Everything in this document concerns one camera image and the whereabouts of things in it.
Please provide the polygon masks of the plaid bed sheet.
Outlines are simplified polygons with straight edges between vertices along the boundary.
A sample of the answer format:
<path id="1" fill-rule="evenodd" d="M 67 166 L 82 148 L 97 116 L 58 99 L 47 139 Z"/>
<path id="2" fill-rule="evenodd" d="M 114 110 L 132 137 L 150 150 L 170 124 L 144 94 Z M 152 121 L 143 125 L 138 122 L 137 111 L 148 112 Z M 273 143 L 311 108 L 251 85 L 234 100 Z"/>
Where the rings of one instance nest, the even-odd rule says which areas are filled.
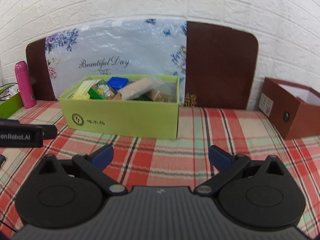
<path id="1" fill-rule="evenodd" d="M 180 108 L 175 140 L 143 139 L 74 130 L 67 126 L 60 104 L 39 101 L 13 116 L 23 124 L 51 124 L 57 137 L 43 148 L 2 148 L 1 231 L 11 236 L 22 227 L 14 200 L 29 172 L 48 153 L 69 159 L 112 144 L 114 158 L 105 173 L 124 184 L 195 187 L 217 172 L 208 160 L 208 148 L 217 145 L 229 153 L 255 160 L 276 155 L 291 172 L 306 198 L 299 228 L 308 236 L 319 234 L 319 137 L 284 140 L 259 111 Z"/>

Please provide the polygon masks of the dark brown headboard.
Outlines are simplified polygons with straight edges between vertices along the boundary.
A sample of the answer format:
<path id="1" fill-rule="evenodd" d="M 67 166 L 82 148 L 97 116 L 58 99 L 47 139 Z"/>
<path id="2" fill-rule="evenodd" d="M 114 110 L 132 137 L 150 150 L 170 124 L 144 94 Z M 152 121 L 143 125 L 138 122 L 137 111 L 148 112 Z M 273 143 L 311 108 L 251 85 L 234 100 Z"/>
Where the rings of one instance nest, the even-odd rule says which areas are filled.
<path id="1" fill-rule="evenodd" d="M 185 106 L 245 109 L 258 56 L 250 33 L 207 23 L 187 22 Z M 44 52 L 45 38 L 25 53 L 35 97 L 55 100 Z"/>

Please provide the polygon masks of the pink thermos bottle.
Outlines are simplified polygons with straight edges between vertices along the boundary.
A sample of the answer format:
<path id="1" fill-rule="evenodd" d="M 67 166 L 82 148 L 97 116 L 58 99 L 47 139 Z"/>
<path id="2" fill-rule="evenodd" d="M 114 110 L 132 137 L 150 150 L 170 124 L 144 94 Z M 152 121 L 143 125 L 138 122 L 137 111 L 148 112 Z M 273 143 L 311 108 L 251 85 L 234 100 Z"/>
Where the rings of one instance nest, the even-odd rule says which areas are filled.
<path id="1" fill-rule="evenodd" d="M 27 63 L 25 61 L 16 63 L 14 70 L 24 107 L 28 109 L 35 106 L 36 100 L 30 82 Z"/>

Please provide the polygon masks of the yellow medicine box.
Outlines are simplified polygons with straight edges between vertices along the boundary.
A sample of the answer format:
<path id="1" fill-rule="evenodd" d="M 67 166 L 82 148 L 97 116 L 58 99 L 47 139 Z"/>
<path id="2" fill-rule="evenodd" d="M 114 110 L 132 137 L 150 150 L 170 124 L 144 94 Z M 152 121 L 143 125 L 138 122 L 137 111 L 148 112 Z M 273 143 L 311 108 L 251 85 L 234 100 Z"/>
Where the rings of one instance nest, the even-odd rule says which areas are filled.
<path id="1" fill-rule="evenodd" d="M 79 88 L 70 97 L 72 100 L 88 100 L 90 95 L 88 93 L 89 89 L 95 85 L 99 80 L 85 80 L 79 86 Z"/>

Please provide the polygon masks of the floral plastic-wrapped pillow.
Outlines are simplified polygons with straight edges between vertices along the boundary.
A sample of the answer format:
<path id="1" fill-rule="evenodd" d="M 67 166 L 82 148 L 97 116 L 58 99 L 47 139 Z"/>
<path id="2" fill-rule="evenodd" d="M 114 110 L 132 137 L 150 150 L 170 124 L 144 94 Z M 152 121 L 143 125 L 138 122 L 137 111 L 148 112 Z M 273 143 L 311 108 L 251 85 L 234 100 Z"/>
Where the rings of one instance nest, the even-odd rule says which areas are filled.
<path id="1" fill-rule="evenodd" d="M 45 39 L 55 98 L 90 75 L 174 75 L 184 101 L 187 22 L 183 18 L 105 21 L 63 30 Z"/>

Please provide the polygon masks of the blue square tin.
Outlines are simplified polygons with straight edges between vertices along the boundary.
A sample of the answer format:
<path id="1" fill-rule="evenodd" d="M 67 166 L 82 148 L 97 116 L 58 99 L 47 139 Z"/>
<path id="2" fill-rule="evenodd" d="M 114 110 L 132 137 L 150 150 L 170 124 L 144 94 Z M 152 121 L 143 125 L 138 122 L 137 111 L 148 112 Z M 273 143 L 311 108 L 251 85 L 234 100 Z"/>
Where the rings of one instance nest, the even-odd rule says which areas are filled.
<path id="1" fill-rule="evenodd" d="M 122 88 L 124 88 L 125 86 L 127 86 L 129 83 L 128 78 L 125 77 L 111 77 L 108 81 L 107 81 L 107 85 L 110 86 L 112 89 L 114 89 L 115 91 L 118 91 Z"/>

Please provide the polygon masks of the brown cardboard box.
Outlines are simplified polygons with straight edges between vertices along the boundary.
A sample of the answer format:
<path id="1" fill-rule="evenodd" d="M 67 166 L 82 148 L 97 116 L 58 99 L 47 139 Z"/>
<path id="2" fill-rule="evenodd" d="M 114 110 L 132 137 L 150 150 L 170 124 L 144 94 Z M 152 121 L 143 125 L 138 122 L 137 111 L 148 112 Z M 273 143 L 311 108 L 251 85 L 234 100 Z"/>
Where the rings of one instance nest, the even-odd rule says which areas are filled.
<path id="1" fill-rule="evenodd" d="M 258 107 L 283 139 L 319 135 L 319 92 L 311 87 L 267 77 Z"/>

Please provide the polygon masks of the orange gold small box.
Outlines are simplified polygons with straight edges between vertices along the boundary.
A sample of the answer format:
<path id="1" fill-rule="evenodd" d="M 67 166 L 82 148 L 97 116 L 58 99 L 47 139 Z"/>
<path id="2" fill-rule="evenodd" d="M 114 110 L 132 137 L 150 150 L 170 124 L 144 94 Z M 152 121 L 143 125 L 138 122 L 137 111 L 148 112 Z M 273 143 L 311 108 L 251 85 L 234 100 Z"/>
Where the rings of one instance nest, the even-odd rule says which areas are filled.
<path id="1" fill-rule="evenodd" d="M 162 94 L 159 90 L 152 89 L 147 92 L 146 96 L 154 102 L 167 102 L 167 97 Z"/>

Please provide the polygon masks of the small green tray box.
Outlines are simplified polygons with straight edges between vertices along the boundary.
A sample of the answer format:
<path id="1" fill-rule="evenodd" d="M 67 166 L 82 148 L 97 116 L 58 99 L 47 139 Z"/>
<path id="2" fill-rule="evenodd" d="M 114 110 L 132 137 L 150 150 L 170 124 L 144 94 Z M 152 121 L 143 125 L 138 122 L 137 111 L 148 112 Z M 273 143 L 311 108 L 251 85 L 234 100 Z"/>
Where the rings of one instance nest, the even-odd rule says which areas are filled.
<path id="1" fill-rule="evenodd" d="M 17 83 L 1 85 L 1 119 L 7 119 L 23 107 Z"/>

